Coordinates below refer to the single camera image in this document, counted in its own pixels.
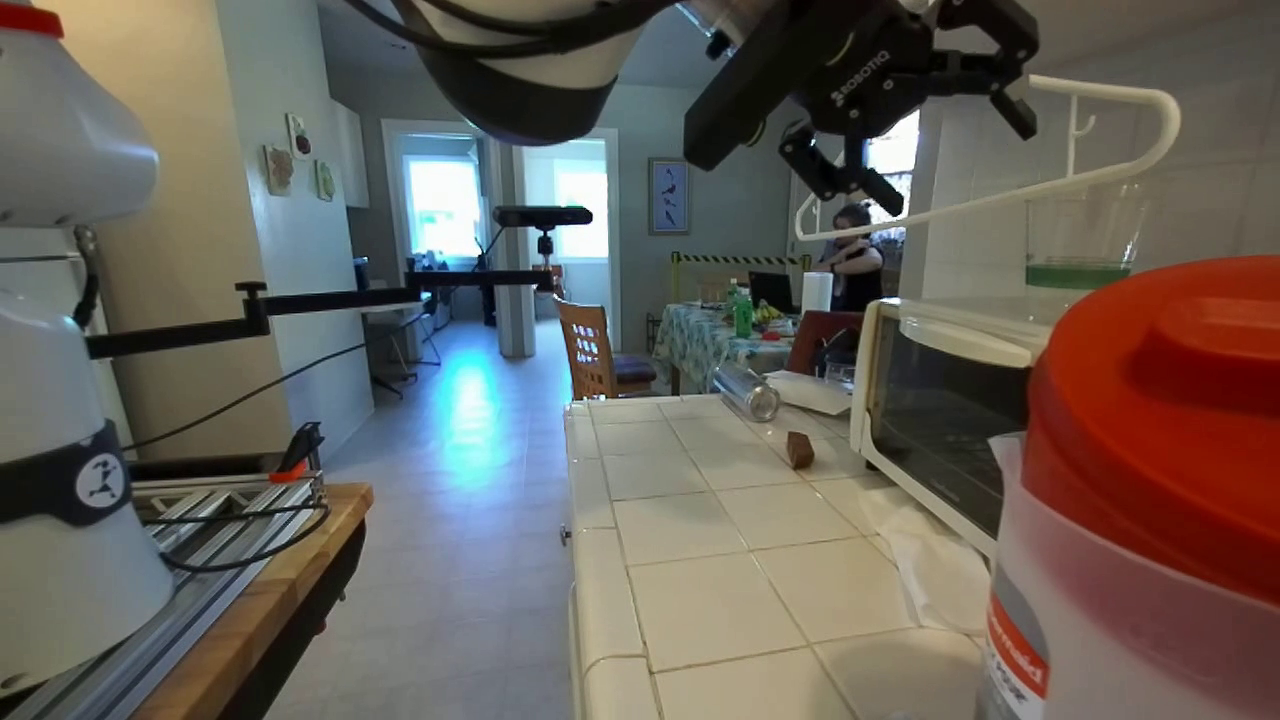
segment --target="white countertop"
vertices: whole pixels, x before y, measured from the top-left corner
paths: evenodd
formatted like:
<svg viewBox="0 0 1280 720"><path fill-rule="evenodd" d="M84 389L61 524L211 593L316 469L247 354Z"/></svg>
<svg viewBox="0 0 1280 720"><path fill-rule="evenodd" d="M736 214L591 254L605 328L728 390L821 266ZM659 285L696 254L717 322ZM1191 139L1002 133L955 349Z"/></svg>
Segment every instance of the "white countertop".
<svg viewBox="0 0 1280 720"><path fill-rule="evenodd" d="M845 424L753 424L721 397L571 404L568 464L579 717L971 717L981 638L916 620L874 536L905 498Z"/></svg>

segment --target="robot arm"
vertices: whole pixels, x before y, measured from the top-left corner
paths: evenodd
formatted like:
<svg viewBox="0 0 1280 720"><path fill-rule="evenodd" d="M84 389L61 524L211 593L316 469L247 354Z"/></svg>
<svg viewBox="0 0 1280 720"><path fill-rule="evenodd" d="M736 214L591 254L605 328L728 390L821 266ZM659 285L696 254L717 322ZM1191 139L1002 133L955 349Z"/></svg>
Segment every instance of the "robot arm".
<svg viewBox="0 0 1280 720"><path fill-rule="evenodd" d="M440 91L484 133L510 144L584 137L637 38L676 0L370 0L354 12L421 46ZM987 97L1019 133L1034 111L1008 97L1040 46L1034 16L1016 0L682 0L717 22L717 46L736 45L721 74L682 117L682 158L717 166L759 137L767 111L794 100L807 125L780 150L816 195L869 191L901 210L901 191L865 162L865 144L928 97ZM942 50L941 37L981 26L992 50ZM845 158L816 147L845 139Z"/></svg>

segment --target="tiled floor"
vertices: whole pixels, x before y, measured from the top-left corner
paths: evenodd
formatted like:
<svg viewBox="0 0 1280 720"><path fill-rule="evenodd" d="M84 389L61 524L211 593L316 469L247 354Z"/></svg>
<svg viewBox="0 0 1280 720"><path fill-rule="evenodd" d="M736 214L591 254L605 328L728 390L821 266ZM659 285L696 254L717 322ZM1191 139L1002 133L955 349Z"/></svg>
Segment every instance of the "tiled floor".
<svg viewBox="0 0 1280 720"><path fill-rule="evenodd" d="M568 552L559 322L506 363L496 332L451 322L440 366L334 455L375 509L349 600L271 717L568 720Z"/></svg>

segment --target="window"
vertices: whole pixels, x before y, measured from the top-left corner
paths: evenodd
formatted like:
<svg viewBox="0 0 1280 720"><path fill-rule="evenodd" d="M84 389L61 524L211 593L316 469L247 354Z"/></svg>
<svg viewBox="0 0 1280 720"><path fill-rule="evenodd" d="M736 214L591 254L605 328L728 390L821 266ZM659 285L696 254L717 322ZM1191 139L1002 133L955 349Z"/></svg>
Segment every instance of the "window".
<svg viewBox="0 0 1280 720"><path fill-rule="evenodd" d="M459 156L407 156L407 250L476 254L478 250L478 175Z"/></svg>
<svg viewBox="0 0 1280 720"><path fill-rule="evenodd" d="M905 214L912 210L912 173L921 144L921 111L891 125L891 133L869 139L869 162L905 191ZM870 225L891 220L879 202L870 202Z"/></svg>

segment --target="plastic bucket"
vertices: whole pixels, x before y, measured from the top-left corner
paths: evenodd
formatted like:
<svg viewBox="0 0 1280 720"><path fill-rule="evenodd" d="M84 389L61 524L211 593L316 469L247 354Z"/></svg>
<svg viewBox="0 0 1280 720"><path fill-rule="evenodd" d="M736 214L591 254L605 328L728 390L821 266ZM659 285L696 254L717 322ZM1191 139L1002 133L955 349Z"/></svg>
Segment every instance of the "plastic bucket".
<svg viewBox="0 0 1280 720"><path fill-rule="evenodd" d="M1008 470L981 717L1280 717L1280 260L1078 299Z"/></svg>

